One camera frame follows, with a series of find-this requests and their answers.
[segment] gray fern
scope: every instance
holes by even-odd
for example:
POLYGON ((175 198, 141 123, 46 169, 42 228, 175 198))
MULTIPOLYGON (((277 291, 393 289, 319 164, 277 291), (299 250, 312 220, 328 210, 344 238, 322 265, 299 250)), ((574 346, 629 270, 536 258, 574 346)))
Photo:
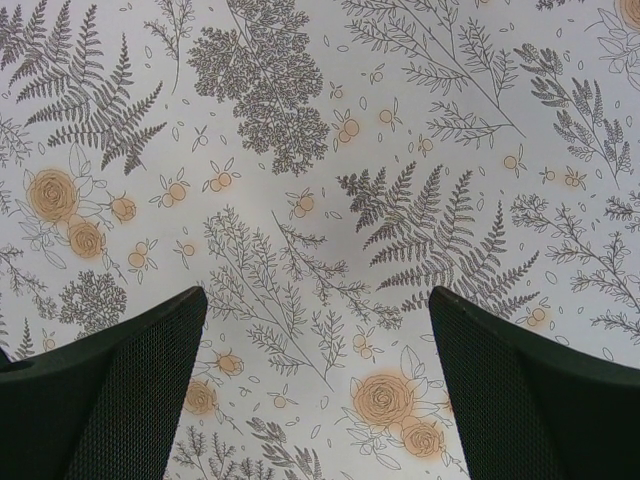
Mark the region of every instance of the gray fern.
POLYGON ((66 0, 49 33, 45 27, 48 0, 41 0, 25 24, 18 5, 9 18, 6 7, 0 9, 0 68, 16 64, 9 86, 24 84, 16 97, 21 103, 31 99, 52 99, 37 110, 25 126, 40 122, 66 122, 49 136, 48 145, 79 143, 103 152, 102 169, 111 161, 125 157, 128 175, 142 165, 147 143, 165 123, 141 128, 145 115, 155 103, 162 82, 143 100, 131 101, 133 85, 129 50, 125 35, 117 65, 109 75, 97 61, 103 56, 96 30, 97 6, 91 5, 71 43, 70 4, 66 0))
POLYGON ((388 276, 378 289, 418 289, 402 302, 405 312, 426 308, 430 289, 445 285, 497 315, 515 314, 538 295, 511 295, 538 253, 505 270, 500 260, 507 252, 502 204, 498 202, 491 230, 477 240, 471 229, 475 222, 469 190, 473 172, 464 172, 445 200, 440 192, 442 165, 433 169, 417 195, 412 192, 415 168, 415 162, 407 165, 389 188, 384 168, 373 181, 367 170, 360 176, 338 178, 347 196, 353 198, 351 211, 360 215, 356 231, 377 227, 364 249, 386 243, 373 255, 370 265, 412 264, 388 276))

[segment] black mesh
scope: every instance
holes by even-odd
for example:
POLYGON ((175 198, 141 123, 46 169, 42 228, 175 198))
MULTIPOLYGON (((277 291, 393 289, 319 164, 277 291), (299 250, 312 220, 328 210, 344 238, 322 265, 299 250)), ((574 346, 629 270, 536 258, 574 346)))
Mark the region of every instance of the black mesh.
POLYGON ((429 308, 473 480, 640 478, 640 371, 528 332, 444 288, 429 308))
POLYGON ((0 479, 162 479, 206 307, 193 288, 0 370, 0 479))

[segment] orange rose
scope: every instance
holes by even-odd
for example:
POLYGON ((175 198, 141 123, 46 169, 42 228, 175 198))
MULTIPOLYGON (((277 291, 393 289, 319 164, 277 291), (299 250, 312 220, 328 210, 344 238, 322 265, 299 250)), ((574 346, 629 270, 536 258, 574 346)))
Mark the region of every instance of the orange rose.
POLYGON ((69 227, 71 249, 82 258, 92 258, 102 252, 102 235, 89 222, 76 223, 69 227))
POLYGON ((128 198, 116 198, 111 202, 111 213, 121 222, 128 222, 136 216, 136 204, 128 198))
POLYGON ((406 417, 402 422, 402 441, 411 455, 429 457, 442 448, 444 435, 433 425, 406 417))
POLYGON ((60 170, 43 170, 36 175, 27 199, 35 212, 47 222, 69 218, 78 208, 78 193, 73 181, 60 170))
POLYGON ((388 426, 411 413, 413 397, 406 383, 392 375, 374 375, 356 392, 353 404, 369 424, 388 426))
POLYGON ((199 380, 191 380, 184 399, 184 408, 194 415, 203 415, 218 406, 218 395, 199 380))
POLYGON ((627 27, 640 32, 640 0, 616 0, 616 10, 627 27))
POLYGON ((244 362, 242 359, 235 355, 231 355, 231 353, 228 353, 227 355, 218 355, 216 366, 222 373, 226 373, 230 377, 240 375, 244 370, 244 362))

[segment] patterned tablecloth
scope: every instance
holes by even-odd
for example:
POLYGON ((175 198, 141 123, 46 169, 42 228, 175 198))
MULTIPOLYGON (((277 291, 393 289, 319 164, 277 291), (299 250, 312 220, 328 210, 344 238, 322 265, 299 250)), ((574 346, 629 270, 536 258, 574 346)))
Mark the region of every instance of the patterned tablecloth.
POLYGON ((638 366, 639 0, 0 3, 0 347, 203 285, 167 479, 466 478, 436 284, 638 366))

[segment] leafy branch illustration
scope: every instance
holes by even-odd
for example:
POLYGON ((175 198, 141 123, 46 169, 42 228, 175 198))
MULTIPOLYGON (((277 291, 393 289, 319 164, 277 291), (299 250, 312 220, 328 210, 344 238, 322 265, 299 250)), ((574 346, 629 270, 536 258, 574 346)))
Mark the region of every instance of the leafy branch illustration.
POLYGON ((143 100, 131 102, 129 87, 131 63, 125 35, 117 65, 107 76, 97 57, 103 56, 96 30, 97 6, 91 5, 77 35, 70 43, 70 4, 66 0, 55 24, 47 34, 45 10, 47 0, 40 0, 29 21, 22 19, 18 5, 11 18, 6 7, 0 9, 0 68, 18 64, 9 87, 31 79, 16 98, 17 103, 30 99, 56 99, 32 114, 25 126, 40 122, 68 122, 49 136, 47 144, 56 147, 78 143, 103 152, 102 169, 111 161, 125 157, 124 173, 143 165, 141 155, 149 141, 165 123, 139 128, 155 103, 162 82, 143 100))
POLYGON ((233 460, 236 448, 221 441, 217 433, 213 434, 211 447, 212 455, 208 460, 205 459, 207 469, 203 465, 203 457, 209 450, 206 436, 189 426, 187 441, 179 440, 176 443, 177 453, 173 460, 183 467, 199 470, 205 480, 275 480, 275 470, 266 467, 262 460, 249 457, 239 462, 233 460))
POLYGON ((0 115, 0 165, 6 167, 7 161, 13 158, 17 165, 22 166, 25 157, 31 156, 32 142, 26 136, 22 125, 13 123, 12 118, 4 120, 0 115))
POLYGON ((400 328, 402 316, 399 309, 378 302, 372 305, 369 299, 363 298, 370 293, 369 286, 364 282, 358 280, 347 284, 333 280, 335 277, 344 278, 349 271, 344 260, 328 264, 305 252, 304 249, 309 248, 317 250, 326 242, 325 237, 300 234, 293 227, 280 223, 275 214, 273 218, 286 241, 286 246, 281 250, 280 259, 287 261, 284 268, 294 281, 311 277, 316 281, 314 294, 323 305, 329 304, 331 292, 334 292, 348 301, 347 307, 351 313, 364 323, 375 320, 378 325, 386 329, 400 328))
POLYGON ((287 449, 287 435, 280 425, 264 422, 257 417, 247 421, 247 424, 253 429, 252 435, 263 442, 264 457, 273 466, 284 468, 287 480, 325 480, 315 450, 294 446, 295 453, 292 454, 287 449))
POLYGON ((553 128, 570 145, 567 150, 586 162, 594 155, 601 157, 618 185, 620 172, 631 172, 630 145, 617 119, 604 117, 600 85, 572 78, 574 88, 569 93, 560 83, 564 66, 558 53, 549 48, 538 50, 531 44, 515 49, 522 57, 522 68, 532 74, 531 93, 547 107, 557 109, 553 128))
POLYGON ((268 353, 269 364, 278 373, 295 375, 300 367, 310 367, 333 391, 328 369, 322 372, 298 344, 301 327, 308 321, 306 309, 298 288, 290 282, 284 288, 279 284, 270 238, 259 229, 251 232, 230 207, 208 218, 204 226, 209 254, 224 261, 211 272, 207 289, 213 317, 256 321, 247 330, 249 338, 268 353))
MULTIPOLYGON (((456 112, 460 119, 454 119, 445 111, 444 116, 428 122, 434 137, 445 132, 443 141, 453 137, 468 145, 474 140, 479 148, 484 138, 492 146, 493 133, 502 127, 513 128, 525 136, 500 105, 501 94, 512 88, 517 78, 511 52, 496 51, 490 35, 477 20, 469 18, 460 25, 457 1, 343 0, 342 6, 347 15, 354 17, 347 26, 354 41, 371 44, 373 51, 401 52, 411 59, 409 66, 403 68, 409 82, 430 87, 431 93, 441 90, 445 96, 452 87, 460 92, 467 87, 475 88, 503 118, 502 123, 490 125, 474 113, 456 112), (437 22, 435 30, 428 17, 437 22), (456 40, 458 28, 461 33, 456 40), (437 54, 446 57, 446 62, 437 60, 437 54), (481 83, 487 79, 492 85, 490 90, 481 83)), ((443 109, 440 103, 435 104, 432 112, 443 109)))
POLYGON ((9 277, 9 288, 14 294, 32 295, 38 314, 42 318, 52 320, 56 316, 57 306, 53 298, 44 296, 47 286, 32 273, 24 272, 16 266, 16 261, 23 255, 22 250, 12 245, 0 248, 0 267, 4 267, 4 271, 0 271, 0 276, 9 277))
POLYGON ((415 168, 416 162, 411 162, 390 186, 385 168, 374 179, 368 170, 359 177, 355 173, 338 177, 347 196, 353 197, 351 211, 359 214, 356 232, 378 225, 363 249, 387 242, 373 256, 370 266, 395 262, 413 265, 383 280, 378 290, 419 287, 417 293, 402 303, 402 310, 407 312, 426 308, 430 289, 446 285, 505 318, 535 298, 538 292, 508 295, 533 267, 538 252, 522 265, 499 272, 500 256, 507 252, 500 202, 489 232, 475 245, 472 243, 475 234, 466 225, 475 222, 469 196, 473 172, 462 174, 443 202, 442 165, 433 169, 416 195, 410 190, 415 168))
POLYGON ((329 133, 318 110, 307 106, 323 86, 305 51, 309 36, 300 31, 309 18, 295 10, 295 0, 226 4, 237 28, 205 28, 189 50, 196 91, 236 102, 233 114, 243 119, 238 134, 244 148, 259 155, 273 150, 273 173, 305 173, 324 158, 329 133))
POLYGON ((573 292, 584 290, 598 290, 610 295, 616 302, 622 303, 634 317, 624 311, 613 313, 607 310, 591 319, 592 325, 604 325, 606 330, 620 328, 631 335, 636 345, 640 344, 640 298, 631 291, 632 284, 640 285, 640 277, 627 273, 624 268, 626 257, 631 254, 620 232, 609 235, 610 240, 603 246, 603 252, 594 250, 592 242, 584 239, 586 229, 582 227, 582 219, 562 204, 555 209, 555 215, 550 218, 546 214, 549 202, 536 194, 519 195, 511 207, 513 222, 516 226, 532 228, 542 234, 551 232, 552 238, 562 238, 560 245, 547 247, 546 256, 558 265, 579 261, 581 265, 592 267, 591 272, 582 269, 576 271, 571 278, 573 292))
POLYGON ((167 56, 176 62, 176 77, 173 82, 173 95, 180 79, 180 40, 190 38, 192 27, 189 22, 195 20, 192 0, 156 0, 162 15, 169 22, 169 27, 159 20, 144 22, 144 28, 151 30, 153 36, 159 37, 165 46, 167 56))

